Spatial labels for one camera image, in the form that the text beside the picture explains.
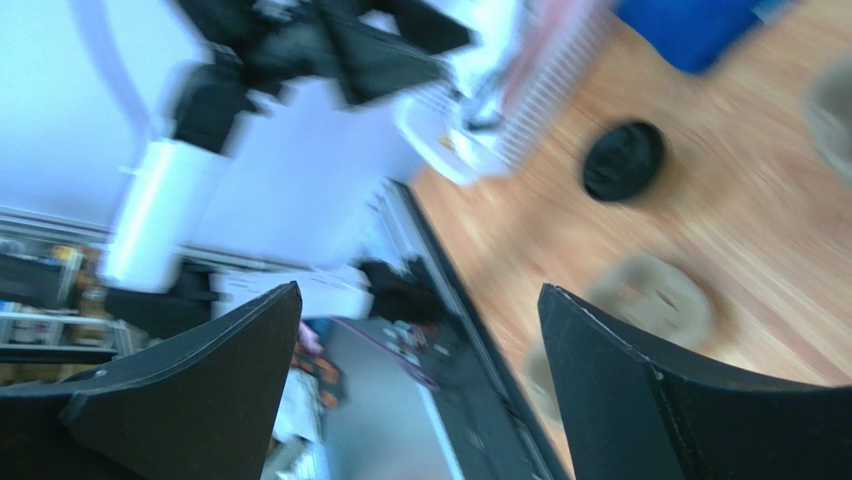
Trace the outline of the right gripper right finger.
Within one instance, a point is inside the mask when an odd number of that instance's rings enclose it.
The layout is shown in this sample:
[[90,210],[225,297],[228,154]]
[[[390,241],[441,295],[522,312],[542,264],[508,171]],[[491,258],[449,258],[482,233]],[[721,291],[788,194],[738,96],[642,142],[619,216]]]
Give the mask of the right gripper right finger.
[[677,346],[552,284],[542,337],[579,479],[847,479],[851,390]]

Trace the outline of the black plastic cup lid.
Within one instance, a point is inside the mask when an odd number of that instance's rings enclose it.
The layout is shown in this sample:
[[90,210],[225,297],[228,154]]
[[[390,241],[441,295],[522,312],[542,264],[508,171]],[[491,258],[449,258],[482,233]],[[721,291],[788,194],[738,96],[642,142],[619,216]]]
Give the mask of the black plastic cup lid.
[[625,203],[641,196],[655,181],[667,144],[654,124],[632,120],[603,132],[585,155],[581,186],[601,203]]

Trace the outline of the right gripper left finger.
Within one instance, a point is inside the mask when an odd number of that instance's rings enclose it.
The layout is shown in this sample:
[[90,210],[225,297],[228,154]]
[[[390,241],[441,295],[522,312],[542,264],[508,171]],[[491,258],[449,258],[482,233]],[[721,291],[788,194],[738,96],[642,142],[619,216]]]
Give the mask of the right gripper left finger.
[[294,353],[295,283],[56,383],[1,391],[5,479],[257,479]]

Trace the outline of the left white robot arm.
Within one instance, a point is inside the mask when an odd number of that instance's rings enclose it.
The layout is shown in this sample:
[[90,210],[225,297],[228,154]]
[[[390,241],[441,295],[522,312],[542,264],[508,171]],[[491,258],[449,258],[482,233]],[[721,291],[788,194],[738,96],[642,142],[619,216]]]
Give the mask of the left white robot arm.
[[472,31],[427,1],[181,1],[212,59],[184,76],[169,133],[150,141],[123,201],[100,275],[111,288],[161,294],[224,171],[251,94],[333,80],[348,106],[445,79],[442,55]]

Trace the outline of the single grey pulp cup carrier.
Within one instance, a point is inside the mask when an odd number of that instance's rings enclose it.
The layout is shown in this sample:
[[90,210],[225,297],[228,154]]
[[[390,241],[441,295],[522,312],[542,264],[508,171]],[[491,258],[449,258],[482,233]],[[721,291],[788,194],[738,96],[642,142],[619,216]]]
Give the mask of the single grey pulp cup carrier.
[[[616,262],[588,290],[593,306],[634,327],[694,350],[707,343],[716,314],[708,294],[690,276],[642,251]],[[541,337],[530,347],[524,378],[532,403],[549,423],[562,427],[555,386]]]

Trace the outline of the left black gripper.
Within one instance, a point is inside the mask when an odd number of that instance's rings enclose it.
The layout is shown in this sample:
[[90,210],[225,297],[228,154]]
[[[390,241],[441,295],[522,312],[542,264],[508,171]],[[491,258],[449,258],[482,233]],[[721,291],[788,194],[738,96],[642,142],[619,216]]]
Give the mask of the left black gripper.
[[358,1],[181,1],[212,54],[187,82],[276,94],[285,82],[317,76],[359,106],[443,78],[444,65],[429,54],[471,41],[466,26],[426,1],[381,0],[379,10],[418,48],[358,20]]

